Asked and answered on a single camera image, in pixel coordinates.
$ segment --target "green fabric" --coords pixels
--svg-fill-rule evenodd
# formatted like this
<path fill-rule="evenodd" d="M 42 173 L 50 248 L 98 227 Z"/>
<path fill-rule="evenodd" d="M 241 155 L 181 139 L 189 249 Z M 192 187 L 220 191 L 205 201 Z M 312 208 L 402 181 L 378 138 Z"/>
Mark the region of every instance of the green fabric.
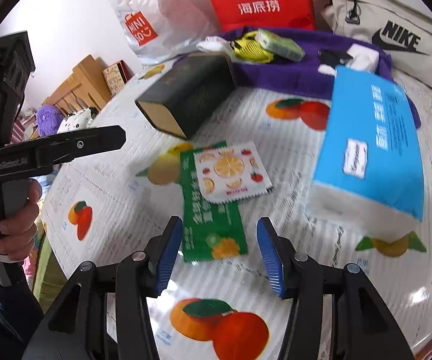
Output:
<path fill-rule="evenodd" d="M 39 262 L 33 289 L 42 311 L 46 312 L 49 309 L 66 281 L 66 276 L 54 256 L 49 239 L 44 236 L 42 247 L 39 250 Z"/>

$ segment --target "purple towel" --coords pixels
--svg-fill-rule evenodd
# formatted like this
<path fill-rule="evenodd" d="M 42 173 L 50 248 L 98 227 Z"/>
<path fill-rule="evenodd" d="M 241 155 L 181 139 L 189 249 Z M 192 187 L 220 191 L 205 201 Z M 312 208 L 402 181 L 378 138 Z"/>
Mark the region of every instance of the purple towel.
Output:
<path fill-rule="evenodd" d="M 228 41 L 241 38 L 254 27 L 239 28 L 221 36 Z M 299 30 L 298 28 L 268 28 L 284 38 L 294 40 L 306 52 L 301 62 L 278 59 L 269 64 L 234 64 L 238 84 L 292 95 L 330 100 L 333 95 L 334 77 L 318 72 L 321 49 L 346 51 L 352 44 L 358 43 L 379 52 L 379 64 L 376 74 L 393 81 L 391 57 L 379 47 L 360 40 L 334 35 L 330 32 Z"/>

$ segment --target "black mount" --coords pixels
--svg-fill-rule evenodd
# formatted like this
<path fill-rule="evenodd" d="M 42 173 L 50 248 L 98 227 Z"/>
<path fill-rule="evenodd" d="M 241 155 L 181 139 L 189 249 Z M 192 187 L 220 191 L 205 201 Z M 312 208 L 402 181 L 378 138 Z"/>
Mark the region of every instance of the black mount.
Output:
<path fill-rule="evenodd" d="M 330 360 L 414 359 L 393 315 L 359 266 L 321 266 L 296 253 L 269 218 L 260 219 L 258 239 L 261 225 L 282 264 L 282 298 L 293 299 L 278 360 L 318 358 L 323 295 L 332 295 L 333 303 Z"/>
<path fill-rule="evenodd" d="M 182 222 L 173 216 L 162 235 L 121 263 L 79 265 L 47 311 L 23 360 L 134 359 L 136 353 L 140 360 L 158 360 L 146 297 L 157 298 L 166 288 L 181 240 Z M 119 345 L 106 330 L 107 294 L 114 292 Z"/>

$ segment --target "white nike bag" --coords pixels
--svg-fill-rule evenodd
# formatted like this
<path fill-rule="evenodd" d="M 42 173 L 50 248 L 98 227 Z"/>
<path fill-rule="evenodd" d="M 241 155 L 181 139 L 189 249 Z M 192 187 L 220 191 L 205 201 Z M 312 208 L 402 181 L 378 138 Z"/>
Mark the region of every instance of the white nike bag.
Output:
<path fill-rule="evenodd" d="M 109 0 L 130 48 L 144 65 L 196 51 L 215 27 L 186 0 Z"/>
<path fill-rule="evenodd" d="M 335 34 L 381 47 L 432 88 L 432 19 L 396 0 L 333 0 L 322 16 Z"/>

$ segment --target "nike swoosh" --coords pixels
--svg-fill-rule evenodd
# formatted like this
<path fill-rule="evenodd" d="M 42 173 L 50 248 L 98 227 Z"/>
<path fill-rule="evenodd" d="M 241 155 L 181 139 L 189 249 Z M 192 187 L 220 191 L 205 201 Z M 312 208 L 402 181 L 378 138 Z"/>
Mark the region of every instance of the nike swoosh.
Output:
<path fill-rule="evenodd" d="M 421 52 L 421 51 L 417 51 L 415 49 L 408 49 L 407 47 L 404 46 L 398 46 L 396 44 L 389 44 L 386 43 L 384 40 L 381 39 L 381 32 L 382 28 L 380 28 L 378 31 L 376 31 L 373 35 L 373 37 L 371 38 L 371 42 L 373 44 L 375 44 L 376 46 L 381 47 L 381 49 L 383 50 L 390 50 L 390 51 L 404 51 L 404 52 L 409 52 L 409 53 L 415 53 L 415 54 L 422 54 L 424 56 L 427 56 L 429 54 L 426 54 L 425 52 Z"/>

